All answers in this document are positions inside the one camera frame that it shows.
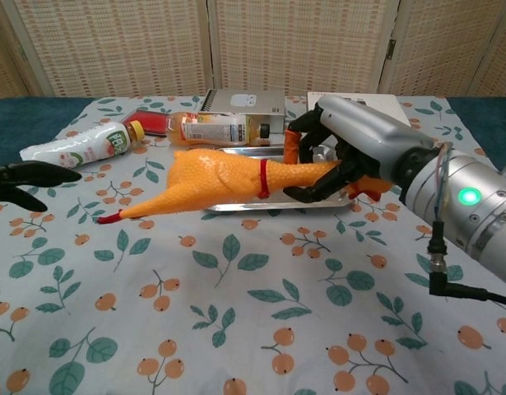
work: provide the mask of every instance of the green led light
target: green led light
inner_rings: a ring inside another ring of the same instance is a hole
[[[463,188],[457,195],[457,199],[465,206],[474,206],[481,200],[481,192],[476,188]]]

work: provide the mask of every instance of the table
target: table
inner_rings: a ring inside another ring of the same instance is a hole
[[[201,99],[89,100],[57,138]],[[449,100],[399,101],[414,128],[492,165]],[[288,119],[305,111],[286,104]],[[95,223],[159,193],[173,151],[149,137],[78,183],[31,189],[45,213],[0,204],[0,393],[506,395],[506,307],[428,294],[431,229],[396,188],[337,210]],[[506,295],[448,251],[452,281]]]

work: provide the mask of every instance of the rubber chicken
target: rubber chicken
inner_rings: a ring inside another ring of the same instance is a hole
[[[145,202],[98,218],[109,224],[129,218],[204,210],[216,204],[268,198],[286,187],[308,187],[338,165],[338,161],[288,165],[219,150],[176,151],[167,189]]]

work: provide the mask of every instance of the yellow bottle cap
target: yellow bottle cap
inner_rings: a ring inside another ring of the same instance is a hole
[[[139,123],[139,121],[131,121],[129,123],[136,131],[136,139],[138,141],[145,138],[145,131],[143,130],[143,126]]]

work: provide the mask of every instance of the silver tray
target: silver tray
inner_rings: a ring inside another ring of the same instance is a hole
[[[276,144],[271,146],[246,146],[246,147],[225,147],[219,150],[228,154],[243,155],[257,159],[270,159],[283,162],[284,146]],[[335,160],[335,151],[325,145],[313,149],[313,161]],[[328,199],[315,203],[301,203],[287,196],[283,191],[273,193],[267,199],[254,198],[247,203],[218,204],[209,207],[210,211],[244,211],[244,210],[270,210],[270,209],[294,209],[294,208],[315,208],[315,207],[344,207],[352,202],[347,192],[343,189],[334,193]]]

